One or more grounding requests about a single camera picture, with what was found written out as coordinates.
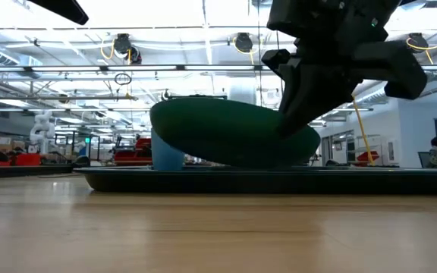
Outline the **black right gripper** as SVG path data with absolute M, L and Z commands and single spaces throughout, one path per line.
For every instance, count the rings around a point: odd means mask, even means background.
M 349 102 L 364 80 L 385 81 L 386 94 L 402 99 L 417 98 L 427 82 L 421 65 L 402 42 L 363 42 L 345 51 L 299 39 L 295 45 L 295 52 L 273 49 L 262 57 L 263 64 L 285 82 L 277 129 L 281 137 Z

